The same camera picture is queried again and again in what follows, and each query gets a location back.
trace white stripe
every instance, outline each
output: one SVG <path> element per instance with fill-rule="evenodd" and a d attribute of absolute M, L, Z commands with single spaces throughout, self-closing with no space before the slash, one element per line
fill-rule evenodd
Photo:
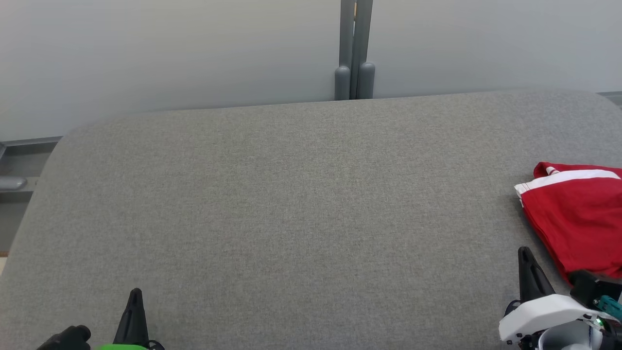
<path fill-rule="evenodd" d="M 596 177 L 608 177 L 611 179 L 620 180 L 620 177 L 616 175 L 616 173 L 614 173 L 613 171 L 609 171 L 609 170 L 600 170 L 600 169 L 568 170 L 568 171 L 553 173 L 549 176 L 539 177 L 537 179 L 526 182 L 524 184 L 518 184 L 514 186 L 514 189 L 516 190 L 516 194 L 518 194 L 518 197 L 520 198 L 523 193 L 534 188 L 557 184 L 559 182 L 564 182 L 564 181 L 577 180 L 577 179 L 593 179 Z"/>

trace white wall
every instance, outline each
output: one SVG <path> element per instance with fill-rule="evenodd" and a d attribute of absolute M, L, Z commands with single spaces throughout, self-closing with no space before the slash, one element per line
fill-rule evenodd
<path fill-rule="evenodd" d="M 0 142 L 124 113 L 333 99 L 337 0 L 3 0 Z"/>
<path fill-rule="evenodd" d="M 620 0 L 376 0 L 374 97 L 622 90 Z"/>

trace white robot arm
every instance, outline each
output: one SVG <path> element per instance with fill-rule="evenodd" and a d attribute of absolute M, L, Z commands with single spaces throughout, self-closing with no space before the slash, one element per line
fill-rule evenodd
<path fill-rule="evenodd" d="M 581 271 L 571 274 L 571 296 L 555 294 L 527 247 L 519 249 L 519 277 L 521 304 L 509 306 L 499 322 L 504 343 L 522 350 L 622 349 L 614 301 L 622 285 Z"/>

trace gray felt table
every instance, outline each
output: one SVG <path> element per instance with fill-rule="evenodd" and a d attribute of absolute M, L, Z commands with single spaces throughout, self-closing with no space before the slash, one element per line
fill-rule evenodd
<path fill-rule="evenodd" d="M 0 348 L 498 349 L 539 161 L 622 167 L 602 97 L 519 90 L 128 116 L 52 153 L 0 277 Z"/>

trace black cable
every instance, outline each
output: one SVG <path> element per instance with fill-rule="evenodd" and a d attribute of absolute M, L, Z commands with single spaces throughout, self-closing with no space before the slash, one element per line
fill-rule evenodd
<path fill-rule="evenodd" d="M 160 342 L 157 342 L 155 340 L 148 341 L 147 344 L 145 344 L 143 347 L 148 348 L 148 350 L 164 350 L 164 347 L 160 344 Z"/>
<path fill-rule="evenodd" d="M 503 314 L 503 317 L 507 316 L 510 312 L 514 311 L 518 305 L 514 306 L 514 304 L 519 303 L 519 305 L 521 304 L 520 300 L 512 300 L 510 302 L 510 304 L 508 305 L 508 307 L 506 308 L 506 312 L 505 314 Z"/>

